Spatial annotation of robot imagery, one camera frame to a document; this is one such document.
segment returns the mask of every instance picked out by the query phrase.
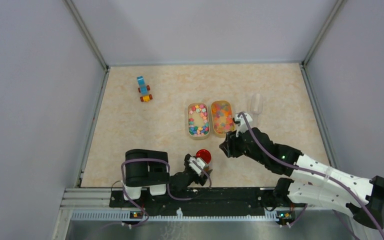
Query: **red lid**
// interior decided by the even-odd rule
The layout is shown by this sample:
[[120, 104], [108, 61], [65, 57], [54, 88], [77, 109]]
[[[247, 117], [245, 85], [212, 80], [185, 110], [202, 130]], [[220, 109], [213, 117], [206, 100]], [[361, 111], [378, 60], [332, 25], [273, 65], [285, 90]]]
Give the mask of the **red lid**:
[[202, 158], [206, 164], [211, 162], [211, 153], [207, 149], [201, 149], [197, 151], [195, 157]]

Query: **cable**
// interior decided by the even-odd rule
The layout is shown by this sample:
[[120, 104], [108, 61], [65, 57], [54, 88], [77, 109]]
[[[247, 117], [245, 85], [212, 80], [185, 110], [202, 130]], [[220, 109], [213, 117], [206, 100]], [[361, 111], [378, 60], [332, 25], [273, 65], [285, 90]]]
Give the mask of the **cable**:
[[[112, 185], [111, 185], [111, 193], [113, 192], [113, 187], [116, 183], [121, 183], [121, 180], [118, 180], [118, 181], [115, 181]], [[137, 208], [139, 208], [143, 214], [146, 214], [147, 218], [143, 221], [140, 221], [138, 222], [137, 224], [134, 224], [134, 225], [131, 225], [131, 224], [128, 224], [127, 226], [129, 228], [135, 228], [135, 227], [139, 227], [140, 225], [144, 224], [146, 221], [148, 221], [148, 219], [150, 218], [150, 215], [145, 211], [144, 208], [140, 207], [138, 204], [136, 204], [136, 202], [134, 202], [128, 195], [127, 195], [127, 192], [125, 191], [125, 188], [123, 187], [123, 193], [125, 194], [125, 196], [127, 197], [127, 199], [133, 204], [135, 205]], [[124, 222], [110, 222], [110, 223], [107, 223], [103, 226], [101, 226], [99, 229], [97, 229], [96, 231], [90, 233], [84, 240], [88, 240], [91, 236], [95, 235], [97, 232], [100, 232], [101, 230], [103, 229], [106, 229], [108, 228], [109, 226], [112, 226], [112, 225], [122, 225], [124, 226], [125, 223]]]
[[[303, 167], [299, 167], [299, 166], [296, 166], [296, 165], [292, 165], [292, 164], [289, 164], [289, 163], [286, 163], [286, 162], [283, 162], [281, 161], [280, 159], [278, 159], [277, 157], [273, 156], [269, 151], [267, 151], [262, 145], [261, 143], [258, 141], [256, 135], [254, 134], [251, 126], [250, 126], [250, 123], [248, 122], [247, 120], [247, 117], [245, 115], [245, 113], [242, 111], [238, 114], [239, 116], [243, 116], [243, 119], [245, 121], [245, 124], [246, 126], [248, 127], [248, 130], [249, 130], [249, 133], [251, 134], [251, 137], [253, 138], [253, 140], [255, 141], [255, 143], [259, 146], [259, 148], [267, 155], [269, 156], [271, 159], [273, 159], [276, 163], [278, 164], [281, 164], [285, 167], [288, 167], [288, 168], [291, 168], [291, 169], [295, 169], [295, 170], [301, 170], [301, 171], [304, 171], [304, 172], [307, 172], [307, 173], [311, 173], [311, 174], [315, 174], [315, 175], [318, 175], [318, 176], [321, 176], [323, 178], [326, 177], [326, 174], [324, 173], [321, 173], [321, 172], [318, 172], [318, 171], [314, 171], [314, 170], [311, 170], [311, 169], [307, 169], [307, 168], [303, 168]], [[363, 211], [367, 214], [367, 216], [370, 218], [370, 220], [373, 222], [373, 224], [375, 225], [375, 227], [377, 228], [377, 230], [379, 231], [380, 235], [382, 236], [383, 240], [384, 240], [384, 231], [382, 230], [382, 227], [379, 225], [379, 223], [376, 221], [375, 217], [370, 213], [370, 211], [367, 209], [367, 207], [365, 206], [365, 204], [357, 197], [357, 195], [350, 190], [349, 187], [347, 187], [345, 184], [343, 184], [341, 181], [333, 178], [333, 177], [329, 177], [328, 180], [331, 180], [332, 182], [338, 184], [339, 186], [341, 186], [343, 189], [345, 189], [357, 202], [358, 204], [360, 204], [361, 208], [363, 209]]]
[[209, 188], [211, 188], [211, 186], [213, 185], [213, 183], [211, 182], [211, 177], [210, 177], [210, 175], [208, 174], [208, 172], [206, 172], [206, 171], [204, 171], [204, 169], [202, 168], [202, 167], [200, 167], [198, 164], [197, 164], [197, 162], [196, 161], [192, 161], [192, 163], [193, 164], [195, 164], [195, 166], [199, 169], [199, 170], [201, 170], [201, 172], [203, 172], [204, 174], [205, 174], [205, 176], [206, 176], [206, 178], [208, 179], [208, 182], [209, 182]]
[[348, 226], [348, 224], [342, 219], [342, 217], [339, 215], [339, 213], [335, 210], [332, 210], [333, 213], [335, 213], [336, 217], [339, 219], [339, 221], [342, 223], [342, 225], [348, 230], [348, 232], [354, 237], [355, 240], [360, 240], [359, 237], [357, 237], [354, 234], [354, 231]]
[[121, 180], [118, 180], [118, 181], [115, 181], [112, 185], [111, 185], [111, 193], [113, 192], [113, 187], [116, 183], [121, 183], [122, 181]]
[[306, 204], [306, 205], [304, 206], [304, 208], [303, 208], [302, 211], [298, 214], [298, 216], [295, 218], [295, 220], [289, 224], [289, 227], [292, 227], [293, 225], [295, 225], [295, 223], [301, 218], [301, 216], [303, 215], [303, 213], [306, 211], [307, 207], [308, 207], [308, 204]]

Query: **gray wall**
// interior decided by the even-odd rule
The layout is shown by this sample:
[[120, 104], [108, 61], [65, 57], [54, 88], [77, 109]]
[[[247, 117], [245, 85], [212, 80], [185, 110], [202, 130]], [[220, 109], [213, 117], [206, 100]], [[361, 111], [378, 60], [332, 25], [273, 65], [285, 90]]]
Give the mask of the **gray wall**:
[[384, 177], [384, 1], [348, 1], [309, 74], [339, 166]]
[[298, 62], [336, 0], [74, 0], [109, 65]]
[[0, 0], [0, 240], [51, 238], [102, 79], [61, 0]]

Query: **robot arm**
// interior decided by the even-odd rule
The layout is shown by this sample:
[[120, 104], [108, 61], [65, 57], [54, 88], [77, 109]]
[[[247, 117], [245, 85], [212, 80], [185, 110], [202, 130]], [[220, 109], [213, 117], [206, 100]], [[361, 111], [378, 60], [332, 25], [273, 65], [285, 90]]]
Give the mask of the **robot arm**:
[[[245, 113], [244, 115], [248, 122], [252, 121], [248, 114]], [[383, 177], [375, 176], [368, 179], [342, 172], [312, 159], [298, 149], [273, 143], [266, 133], [261, 132], [256, 127], [252, 128], [251, 131], [258, 142], [277, 159], [290, 165], [324, 173], [326, 177], [279, 164], [256, 144], [245, 124], [244, 115], [235, 115], [234, 122], [237, 125], [237, 130], [228, 132], [225, 141], [219, 146], [226, 156], [238, 158], [245, 155], [264, 165], [266, 169], [275, 174], [286, 175], [292, 179], [310, 183], [303, 184], [289, 178], [280, 178], [273, 192], [276, 199], [281, 201], [282, 198], [288, 198], [297, 204], [303, 203], [333, 209], [353, 217], [364, 226], [376, 228], [348, 191], [329, 180], [329, 178], [334, 178], [345, 184], [365, 204], [380, 226], [384, 227]]]

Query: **metal track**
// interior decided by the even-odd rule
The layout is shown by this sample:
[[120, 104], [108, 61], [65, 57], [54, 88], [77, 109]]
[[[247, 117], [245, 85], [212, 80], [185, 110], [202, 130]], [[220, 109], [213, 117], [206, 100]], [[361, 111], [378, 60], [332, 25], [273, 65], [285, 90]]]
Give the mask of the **metal track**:
[[100, 65], [104, 70], [108, 69], [108, 64], [105, 62], [104, 57], [102, 56], [101, 51], [98, 48], [98, 45], [96, 44], [94, 38], [92, 37], [91, 32], [86, 27], [85, 22], [82, 19], [82, 16], [80, 16], [79, 11], [77, 10], [76, 5], [74, 4], [73, 0], [62, 0], [65, 5], [67, 6], [68, 10], [70, 11], [75, 23], [78, 26], [78, 29], [80, 30], [81, 34], [83, 35], [84, 39], [86, 40], [87, 44], [90, 47], [90, 50], [92, 50], [93, 54], [99, 61]]
[[324, 145], [324, 150], [326, 151], [327, 159], [332, 167], [338, 169], [338, 161], [334, 148], [332, 147], [331, 137], [329, 135], [328, 128], [326, 127], [325, 119], [317, 100], [316, 93], [314, 91], [313, 83], [311, 82], [310, 76], [308, 75], [307, 68], [304, 66], [304, 63], [299, 65], [301, 68], [302, 78], [304, 78], [305, 87], [307, 89], [308, 98], [314, 112], [315, 120], [317, 122], [318, 130], [320, 131], [321, 140]]
[[[139, 222], [140, 218], [130, 218], [130, 210], [74, 210], [72, 212], [72, 221], [121, 221], [121, 222]], [[263, 216], [183, 216], [182, 210], [177, 211], [176, 216], [150, 216], [150, 222], [239, 222], [239, 221], [278, 221], [277, 212], [266, 212]]]
[[323, 26], [321, 27], [320, 32], [318, 33], [317, 37], [315, 38], [313, 44], [310, 47], [310, 50], [308, 51], [307, 55], [305, 56], [302, 65], [304, 67], [307, 67], [311, 59], [313, 58], [314, 53], [316, 52], [317, 48], [319, 47], [320, 43], [322, 42], [323, 38], [325, 37], [326, 33], [328, 32], [329, 28], [332, 26], [332, 23], [335, 21], [335, 18], [337, 17], [338, 13], [343, 8], [344, 4], [347, 2], [347, 0], [337, 0], [335, 5], [333, 6], [332, 11], [330, 12], [329, 16], [327, 17], [326, 21], [324, 22]]

